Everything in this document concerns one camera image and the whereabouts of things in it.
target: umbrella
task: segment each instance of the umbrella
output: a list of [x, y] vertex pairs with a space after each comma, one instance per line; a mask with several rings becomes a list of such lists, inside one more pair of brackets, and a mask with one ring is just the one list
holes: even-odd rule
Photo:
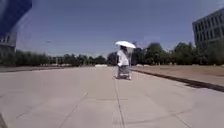
[[125, 46], [127, 48], [136, 48], [136, 46], [134, 44], [127, 42], [127, 41], [118, 41], [118, 42], [116, 42], [116, 45]]

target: sky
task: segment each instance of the sky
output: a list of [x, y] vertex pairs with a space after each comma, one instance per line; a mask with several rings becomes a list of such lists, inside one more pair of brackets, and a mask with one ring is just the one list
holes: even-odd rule
[[170, 50], [194, 43], [192, 22], [223, 6], [224, 0], [35, 0], [18, 25], [17, 49], [105, 56], [126, 40]]

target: pavement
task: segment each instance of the pavement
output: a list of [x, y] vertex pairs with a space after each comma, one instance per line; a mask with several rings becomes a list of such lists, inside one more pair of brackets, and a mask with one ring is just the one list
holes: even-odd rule
[[0, 73], [9, 128], [223, 128], [224, 93], [115, 68]]

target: window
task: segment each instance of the window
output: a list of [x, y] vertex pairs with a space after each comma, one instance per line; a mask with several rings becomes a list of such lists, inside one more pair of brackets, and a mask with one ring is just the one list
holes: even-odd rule
[[210, 39], [213, 39], [213, 31], [210, 31]]
[[223, 20], [222, 20], [222, 14], [219, 15], [219, 22], [220, 22], [220, 23], [223, 23]]
[[201, 24], [198, 24], [198, 30], [201, 31]]
[[204, 21], [205, 29], [208, 28], [206, 20]]
[[6, 42], [9, 43], [9, 40], [10, 40], [10, 36], [7, 37]]
[[202, 41], [202, 34], [200, 34], [200, 42]]
[[206, 38], [205, 38], [205, 32], [202, 32], [202, 40], [206, 40]]
[[198, 32], [198, 25], [197, 24], [194, 25], [194, 28], [195, 28], [195, 31]]
[[217, 16], [215, 17], [215, 23], [216, 23], [216, 25], [219, 24], [219, 21], [218, 21], [218, 17]]
[[215, 34], [215, 38], [221, 37], [220, 29], [219, 28], [215, 28], [214, 29], [214, 34]]
[[209, 38], [209, 33], [208, 33], [208, 31], [206, 32], [206, 40], [209, 40], [210, 38]]
[[222, 35], [224, 36], [224, 27], [222, 26]]
[[214, 22], [214, 18], [213, 17], [211, 18], [211, 21], [212, 21], [212, 26], [215, 26], [215, 22]]
[[199, 41], [199, 34], [196, 35], [196, 42]]
[[201, 29], [204, 30], [204, 24], [201, 22]]
[[209, 19], [207, 20], [207, 24], [208, 24], [208, 28], [210, 28], [211, 27], [211, 23], [210, 23]]

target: grass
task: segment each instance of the grass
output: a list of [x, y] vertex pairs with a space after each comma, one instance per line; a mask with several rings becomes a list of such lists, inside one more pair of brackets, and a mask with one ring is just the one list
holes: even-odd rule
[[134, 67], [134, 69], [149, 72], [181, 72], [183, 74], [202, 74], [224, 77], [223, 66], [148, 66]]

